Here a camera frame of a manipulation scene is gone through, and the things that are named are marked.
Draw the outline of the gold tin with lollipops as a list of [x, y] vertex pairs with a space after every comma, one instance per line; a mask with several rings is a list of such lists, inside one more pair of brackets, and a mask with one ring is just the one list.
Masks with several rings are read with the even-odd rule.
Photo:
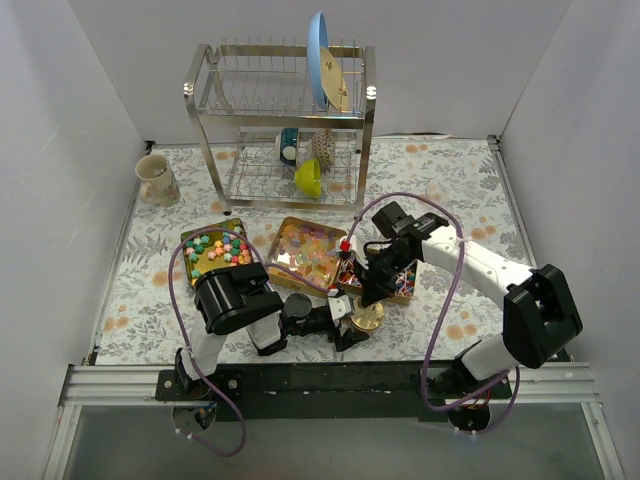
[[[399, 273], [396, 277], [396, 292], [388, 301], [408, 305], [415, 292], [418, 265], [414, 262], [411, 266]], [[336, 283], [346, 292], [359, 296], [362, 293], [362, 285], [355, 275], [355, 258], [341, 260], [337, 271]]]

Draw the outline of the gold round lid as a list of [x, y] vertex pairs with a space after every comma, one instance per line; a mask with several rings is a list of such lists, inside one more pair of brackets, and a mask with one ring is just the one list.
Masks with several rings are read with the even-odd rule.
[[350, 322], [354, 328], [365, 333], [372, 333], [380, 328], [384, 322], [385, 312], [381, 303], [374, 303], [363, 307], [358, 299], [354, 304], [354, 313]]

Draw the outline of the dark tin with star candies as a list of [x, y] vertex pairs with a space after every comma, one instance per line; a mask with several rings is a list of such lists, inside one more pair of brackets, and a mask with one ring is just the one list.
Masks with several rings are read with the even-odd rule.
[[192, 287], [208, 271], [254, 261], [252, 250], [245, 241], [245, 226], [239, 218], [213, 224], [212, 228], [216, 231], [194, 236], [183, 248], [187, 278]]

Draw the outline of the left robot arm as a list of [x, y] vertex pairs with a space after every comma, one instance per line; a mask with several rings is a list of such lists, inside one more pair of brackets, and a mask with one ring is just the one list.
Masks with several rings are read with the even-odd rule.
[[283, 299], [270, 286], [260, 263], [201, 275], [195, 283], [194, 305], [201, 318], [183, 331], [185, 346], [176, 352], [175, 362], [176, 383], [193, 400], [211, 392], [222, 347], [236, 331], [246, 330], [261, 356], [283, 350], [290, 336], [326, 333], [338, 352], [369, 338], [350, 325], [355, 305], [343, 290], [332, 288], [320, 306], [303, 293]]

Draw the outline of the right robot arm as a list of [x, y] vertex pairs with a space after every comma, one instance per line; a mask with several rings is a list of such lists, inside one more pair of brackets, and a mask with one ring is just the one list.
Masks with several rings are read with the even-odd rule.
[[502, 312], [502, 331], [458, 354], [451, 366], [425, 386], [442, 394], [475, 397], [489, 380], [515, 367], [537, 369], [583, 330], [564, 273], [513, 262], [474, 241], [464, 239], [454, 218], [428, 212], [419, 218], [391, 202], [372, 217], [384, 236], [381, 249], [343, 239], [343, 254], [355, 256], [362, 286], [361, 303], [370, 307], [392, 297], [396, 278], [416, 262], [453, 274], [492, 300]]

